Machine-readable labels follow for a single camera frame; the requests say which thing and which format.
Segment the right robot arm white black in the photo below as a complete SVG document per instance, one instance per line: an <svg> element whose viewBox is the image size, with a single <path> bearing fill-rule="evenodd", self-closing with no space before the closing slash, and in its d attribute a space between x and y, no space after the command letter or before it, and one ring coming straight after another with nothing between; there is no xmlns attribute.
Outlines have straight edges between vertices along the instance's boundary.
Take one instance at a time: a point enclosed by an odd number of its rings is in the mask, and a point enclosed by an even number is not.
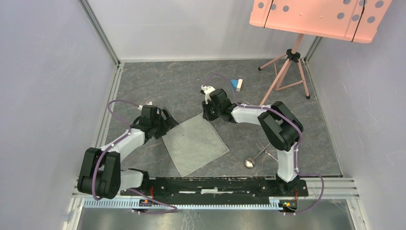
<svg viewBox="0 0 406 230"><path fill-rule="evenodd" d="M303 125L281 101L272 105L232 103L223 89L202 86L203 118L213 121L222 118L230 123L249 123L262 127L269 143L277 150L277 191L290 195L300 180L297 166L298 145L303 137Z"/></svg>

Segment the grey cloth napkin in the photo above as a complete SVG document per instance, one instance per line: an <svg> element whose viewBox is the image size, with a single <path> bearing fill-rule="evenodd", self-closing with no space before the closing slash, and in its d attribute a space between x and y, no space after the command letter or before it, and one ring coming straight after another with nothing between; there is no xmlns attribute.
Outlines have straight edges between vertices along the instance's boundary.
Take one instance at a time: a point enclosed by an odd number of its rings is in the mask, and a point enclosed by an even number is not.
<svg viewBox="0 0 406 230"><path fill-rule="evenodd" d="M212 124L199 114L162 137L181 177L188 176L229 152Z"/></svg>

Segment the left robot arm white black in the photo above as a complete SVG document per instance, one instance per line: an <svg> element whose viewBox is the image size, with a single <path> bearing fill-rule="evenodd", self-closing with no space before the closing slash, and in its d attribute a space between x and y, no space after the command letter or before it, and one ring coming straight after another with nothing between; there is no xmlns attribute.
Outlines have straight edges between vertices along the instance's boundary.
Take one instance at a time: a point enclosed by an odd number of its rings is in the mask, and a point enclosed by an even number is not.
<svg viewBox="0 0 406 230"><path fill-rule="evenodd" d="M95 200L112 199L132 188L138 195L150 190L149 173L139 169L122 170L121 162L150 139L159 139L179 123L166 108L145 105L129 128L113 142L85 151L77 190Z"/></svg>

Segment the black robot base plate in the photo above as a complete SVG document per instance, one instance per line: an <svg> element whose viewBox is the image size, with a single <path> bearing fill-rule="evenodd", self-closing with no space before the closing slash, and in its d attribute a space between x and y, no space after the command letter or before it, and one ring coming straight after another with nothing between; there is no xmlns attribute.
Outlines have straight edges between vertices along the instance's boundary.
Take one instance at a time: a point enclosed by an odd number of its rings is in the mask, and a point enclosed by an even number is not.
<svg viewBox="0 0 406 230"><path fill-rule="evenodd" d="M259 205L270 197L307 197L306 181L276 177L156 177L139 192L171 205Z"/></svg>

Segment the silver spoon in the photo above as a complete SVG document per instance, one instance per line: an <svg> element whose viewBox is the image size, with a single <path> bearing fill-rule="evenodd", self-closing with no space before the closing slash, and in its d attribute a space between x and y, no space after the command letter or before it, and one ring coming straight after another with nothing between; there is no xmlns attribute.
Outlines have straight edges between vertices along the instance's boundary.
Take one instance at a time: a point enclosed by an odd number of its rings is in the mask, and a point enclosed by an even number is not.
<svg viewBox="0 0 406 230"><path fill-rule="evenodd" d="M253 158L245 158L243 161L243 165L247 169L253 169L256 165L256 159Z"/></svg>

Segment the pink music stand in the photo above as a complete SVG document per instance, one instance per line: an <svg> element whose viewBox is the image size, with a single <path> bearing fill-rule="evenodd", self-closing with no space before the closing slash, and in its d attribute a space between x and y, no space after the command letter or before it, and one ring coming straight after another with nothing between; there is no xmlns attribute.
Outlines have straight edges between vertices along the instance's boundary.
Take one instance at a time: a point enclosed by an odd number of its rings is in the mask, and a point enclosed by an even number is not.
<svg viewBox="0 0 406 230"><path fill-rule="evenodd" d="M256 0L249 23L253 26L297 33L281 71L261 105L280 84L304 35L371 43L391 4L390 0Z"/></svg>

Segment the blue and white block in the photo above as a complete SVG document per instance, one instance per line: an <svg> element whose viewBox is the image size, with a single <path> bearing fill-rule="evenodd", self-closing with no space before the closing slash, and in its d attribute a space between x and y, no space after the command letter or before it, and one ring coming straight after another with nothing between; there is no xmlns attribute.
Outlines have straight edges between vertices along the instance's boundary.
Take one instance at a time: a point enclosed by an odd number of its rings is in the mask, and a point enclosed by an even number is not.
<svg viewBox="0 0 406 230"><path fill-rule="evenodd" d="M236 92L241 91L241 87L242 87L242 83L243 83L243 79L231 79L230 80L231 86L233 87L233 90Z"/></svg>

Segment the silver fork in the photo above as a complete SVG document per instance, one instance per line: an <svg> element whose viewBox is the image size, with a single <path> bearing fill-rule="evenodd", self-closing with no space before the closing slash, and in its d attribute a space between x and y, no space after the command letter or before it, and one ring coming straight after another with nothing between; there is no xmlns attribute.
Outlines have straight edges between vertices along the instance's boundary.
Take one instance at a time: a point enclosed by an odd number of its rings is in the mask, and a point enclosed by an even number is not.
<svg viewBox="0 0 406 230"><path fill-rule="evenodd" d="M270 145L268 144L267 146L264 146L261 142L257 141L256 142L257 147L259 148L260 152L254 157L254 159L256 159L259 155L261 155L262 153L265 153L269 156L271 156L276 162L278 162L277 158L274 157L273 155L271 155L268 150L267 147Z"/></svg>

